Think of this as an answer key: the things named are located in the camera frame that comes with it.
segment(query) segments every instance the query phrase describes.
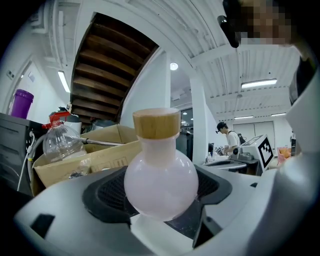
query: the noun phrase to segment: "fluorescent light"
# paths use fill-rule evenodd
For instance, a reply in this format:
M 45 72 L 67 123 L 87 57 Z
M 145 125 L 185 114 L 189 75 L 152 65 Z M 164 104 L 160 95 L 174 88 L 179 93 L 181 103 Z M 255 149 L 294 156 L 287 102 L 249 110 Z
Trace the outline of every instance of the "fluorescent light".
M 280 113 L 280 114 L 272 114 L 272 117 L 277 117 L 277 116 L 284 116 L 286 113 Z
M 270 86 L 275 85 L 277 83 L 277 79 L 267 79 L 267 80 L 260 80 L 254 82 L 244 82 L 241 84 L 242 89 L 250 88 L 250 87 L 257 87 L 257 86 Z
M 179 67 L 179 66 L 178 66 L 177 63 L 174 63 L 174 62 L 173 62 L 173 63 L 170 64 L 170 69 L 171 69 L 171 70 L 177 70 L 178 67 Z
M 253 115 L 250 116 L 241 116 L 241 117 L 235 117 L 234 119 L 245 119 L 245 118 L 253 118 Z
M 67 84 L 65 72 L 63 72 L 63 71 L 58 71 L 58 75 L 59 75 L 59 78 L 60 78 L 61 83 L 62 83 L 62 85 L 63 85 L 63 88 L 65 89 L 65 91 L 66 91 L 67 93 L 70 93 L 70 89 L 69 89 L 68 84 Z

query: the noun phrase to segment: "bamboo cap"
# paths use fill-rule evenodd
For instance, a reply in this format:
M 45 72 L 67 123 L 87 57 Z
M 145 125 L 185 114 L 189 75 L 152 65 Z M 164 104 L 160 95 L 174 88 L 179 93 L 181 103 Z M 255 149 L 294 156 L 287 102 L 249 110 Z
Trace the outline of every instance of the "bamboo cap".
M 137 136 L 160 140 L 180 132 L 181 114 L 176 108 L 148 108 L 134 112 L 133 122 Z

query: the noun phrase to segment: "ceiling beam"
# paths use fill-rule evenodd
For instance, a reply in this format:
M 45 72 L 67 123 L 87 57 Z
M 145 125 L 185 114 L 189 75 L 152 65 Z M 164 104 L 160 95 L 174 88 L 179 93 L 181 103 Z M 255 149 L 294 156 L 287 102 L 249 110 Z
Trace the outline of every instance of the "ceiling beam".
M 236 117 L 246 117 L 246 116 L 254 116 L 254 117 L 263 117 L 270 116 L 272 114 L 284 113 L 290 109 L 288 105 L 278 105 L 278 106 L 270 106 L 270 107 L 262 107 L 256 109 L 247 109 L 247 110 L 239 110 L 235 112 L 226 112 L 226 113 L 217 113 L 214 117 L 217 120 L 228 120 Z
M 244 52 L 249 50 L 276 50 L 279 45 L 276 44 L 241 44 L 238 48 L 233 48 L 230 44 L 225 44 L 211 50 L 207 50 L 199 55 L 191 58 L 191 64 L 193 67 L 199 66 L 206 62 L 212 61 L 223 56 L 234 54 L 236 52 Z
M 268 88 L 268 89 L 256 89 L 251 91 L 243 91 L 239 93 L 232 93 L 228 95 L 223 95 L 219 97 L 212 97 L 210 102 L 213 104 L 221 104 L 225 101 L 235 100 L 238 95 L 242 95 L 241 98 L 253 97 L 253 96 L 268 96 L 268 95 L 287 95 L 289 96 L 289 88 Z

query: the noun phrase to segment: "man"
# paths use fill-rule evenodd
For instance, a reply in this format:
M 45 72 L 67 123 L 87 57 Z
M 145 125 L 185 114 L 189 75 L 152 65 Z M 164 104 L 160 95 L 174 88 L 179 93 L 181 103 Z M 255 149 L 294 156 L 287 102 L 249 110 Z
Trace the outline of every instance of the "man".
M 229 129 L 226 123 L 220 122 L 216 128 L 220 133 L 226 135 L 226 140 L 228 141 L 229 145 L 229 147 L 224 151 L 226 155 L 228 153 L 232 153 L 236 147 L 240 146 L 238 134 L 234 130 Z

